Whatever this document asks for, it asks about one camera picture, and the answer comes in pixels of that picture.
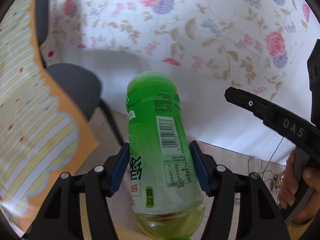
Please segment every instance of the bottle bottom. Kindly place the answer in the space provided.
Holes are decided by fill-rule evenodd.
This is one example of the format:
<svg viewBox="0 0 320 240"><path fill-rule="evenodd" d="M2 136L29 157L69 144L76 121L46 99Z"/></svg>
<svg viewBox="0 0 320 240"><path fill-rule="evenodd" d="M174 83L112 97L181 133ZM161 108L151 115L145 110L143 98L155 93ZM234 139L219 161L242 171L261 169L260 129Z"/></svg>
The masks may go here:
<svg viewBox="0 0 320 240"><path fill-rule="evenodd" d="M135 213L140 228L154 240L188 240L199 228L203 217L204 204L202 202L190 209L171 214Z"/></svg>

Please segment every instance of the screw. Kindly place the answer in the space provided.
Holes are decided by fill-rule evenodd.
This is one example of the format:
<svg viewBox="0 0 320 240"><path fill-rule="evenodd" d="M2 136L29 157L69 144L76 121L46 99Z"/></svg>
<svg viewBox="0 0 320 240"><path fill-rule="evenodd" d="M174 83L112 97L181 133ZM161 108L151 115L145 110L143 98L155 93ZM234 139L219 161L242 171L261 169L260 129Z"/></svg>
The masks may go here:
<svg viewBox="0 0 320 240"><path fill-rule="evenodd" d="M217 166L217 171L225 172L225 171L226 171L226 168L225 168L225 166L223 166L223 165L218 165L218 166Z"/></svg>
<svg viewBox="0 0 320 240"><path fill-rule="evenodd" d="M251 173L251 178L253 179L258 179L259 178L259 174L256 172Z"/></svg>
<svg viewBox="0 0 320 240"><path fill-rule="evenodd" d="M69 177L69 173L64 172L60 175L61 179L66 179L67 177Z"/></svg>
<svg viewBox="0 0 320 240"><path fill-rule="evenodd" d="M103 171L103 166L101 166L101 165L95 166L94 171L95 171L95 172L101 172L101 171Z"/></svg>

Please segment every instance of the red chinese character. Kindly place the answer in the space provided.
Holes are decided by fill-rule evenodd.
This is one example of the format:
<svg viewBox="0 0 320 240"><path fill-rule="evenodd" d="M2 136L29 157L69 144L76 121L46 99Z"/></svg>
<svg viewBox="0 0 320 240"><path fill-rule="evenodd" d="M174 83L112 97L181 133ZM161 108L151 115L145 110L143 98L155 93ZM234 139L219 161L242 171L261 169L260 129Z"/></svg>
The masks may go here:
<svg viewBox="0 0 320 240"><path fill-rule="evenodd" d="M131 192L137 192L138 191L138 185L131 185Z"/></svg>

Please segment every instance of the hand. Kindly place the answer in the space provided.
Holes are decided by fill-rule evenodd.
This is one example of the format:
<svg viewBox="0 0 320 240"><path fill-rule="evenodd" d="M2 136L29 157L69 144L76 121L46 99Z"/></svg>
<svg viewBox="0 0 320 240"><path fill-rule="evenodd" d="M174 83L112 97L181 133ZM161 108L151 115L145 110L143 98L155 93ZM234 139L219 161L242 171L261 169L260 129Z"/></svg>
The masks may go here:
<svg viewBox="0 0 320 240"><path fill-rule="evenodd" d="M298 181L293 174L294 153L295 151L293 150L287 160L281 189L278 194L279 202L284 209L286 209L288 205L292 206L294 204L294 195L298 190ZM313 187L315 191L303 210L293 220L293 223L296 225L308 223L320 208L320 170L306 168L303 172L303 179L307 185Z"/></svg>

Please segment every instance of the bottle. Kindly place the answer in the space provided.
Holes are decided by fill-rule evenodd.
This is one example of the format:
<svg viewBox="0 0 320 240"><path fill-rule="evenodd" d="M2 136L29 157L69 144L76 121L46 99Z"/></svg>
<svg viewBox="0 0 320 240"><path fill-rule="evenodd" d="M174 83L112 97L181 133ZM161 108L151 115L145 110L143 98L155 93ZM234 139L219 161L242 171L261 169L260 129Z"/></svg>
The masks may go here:
<svg viewBox="0 0 320 240"><path fill-rule="evenodd" d="M204 203L173 81L158 72L127 88L131 195L135 218L155 240L187 240L200 226Z"/></svg>

